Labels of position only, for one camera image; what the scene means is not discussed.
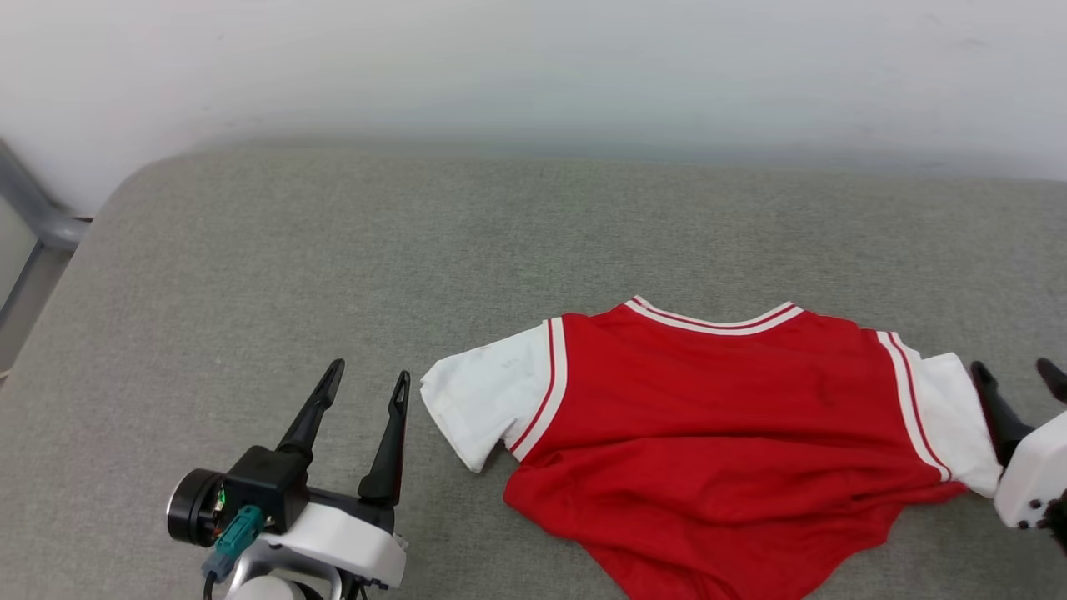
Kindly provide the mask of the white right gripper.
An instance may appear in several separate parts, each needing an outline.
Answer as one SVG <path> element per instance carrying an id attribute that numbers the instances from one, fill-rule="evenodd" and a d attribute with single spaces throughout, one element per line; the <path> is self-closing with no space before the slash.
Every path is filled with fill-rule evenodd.
<path id="1" fill-rule="evenodd" d="M 1036 372 L 1052 398 L 1067 405 L 1067 372 L 1037 358 Z M 998 463 L 1004 468 L 994 508 L 1006 527 L 1036 527 L 1053 501 L 1067 493 L 1067 411 L 1036 429 L 1003 398 L 999 380 L 981 361 L 971 363 L 984 421 Z"/>

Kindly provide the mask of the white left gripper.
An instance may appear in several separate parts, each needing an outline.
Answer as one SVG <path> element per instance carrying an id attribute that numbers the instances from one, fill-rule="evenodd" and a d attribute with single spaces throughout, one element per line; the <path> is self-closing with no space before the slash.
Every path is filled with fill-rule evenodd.
<path id="1" fill-rule="evenodd" d="M 313 458 L 313 445 L 335 402 L 343 373 L 344 360 L 335 358 L 278 441 L 278 452 Z M 408 544 L 396 534 L 395 507 L 403 490 L 410 386 L 410 372 L 400 372 L 373 464 L 359 483 L 359 498 L 312 490 L 294 524 L 285 534 L 267 536 L 267 558 L 316 577 L 332 568 L 375 588 L 399 588 Z"/>

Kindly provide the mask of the red and white jersey shirt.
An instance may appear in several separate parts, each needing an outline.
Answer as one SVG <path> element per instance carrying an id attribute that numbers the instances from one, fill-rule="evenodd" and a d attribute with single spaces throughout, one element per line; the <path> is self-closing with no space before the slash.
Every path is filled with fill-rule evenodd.
<path id="1" fill-rule="evenodd" d="M 901 512 L 994 494 L 955 353 L 784 303 L 705 322 L 644 297 L 442 358 L 424 406 L 469 471 L 630 600 L 803 600 Z"/>

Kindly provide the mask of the grey metal frame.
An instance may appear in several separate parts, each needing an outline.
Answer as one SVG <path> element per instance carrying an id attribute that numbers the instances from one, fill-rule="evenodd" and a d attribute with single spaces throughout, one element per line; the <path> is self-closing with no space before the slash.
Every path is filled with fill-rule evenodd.
<path id="1" fill-rule="evenodd" d="M 58 205 L 0 139 L 0 290 L 10 284 L 0 302 L 0 384 L 93 220 Z"/>

